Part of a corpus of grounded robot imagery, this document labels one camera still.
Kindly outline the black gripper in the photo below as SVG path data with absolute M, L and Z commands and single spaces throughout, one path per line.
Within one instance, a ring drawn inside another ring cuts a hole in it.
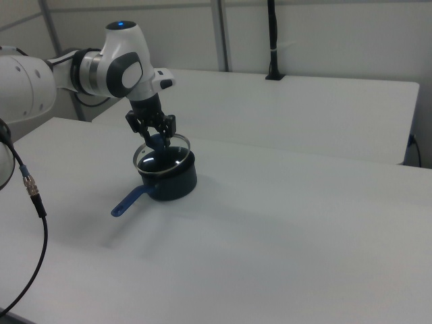
M 164 147 L 170 145 L 171 138 L 176 134 L 175 115 L 164 115 L 158 94 L 140 100 L 130 101 L 132 111 L 126 114 L 126 121 L 134 133 L 139 133 L 148 147 L 154 147 L 153 139 L 147 126 L 140 120 L 153 120 L 159 118 L 156 130 L 160 134 Z

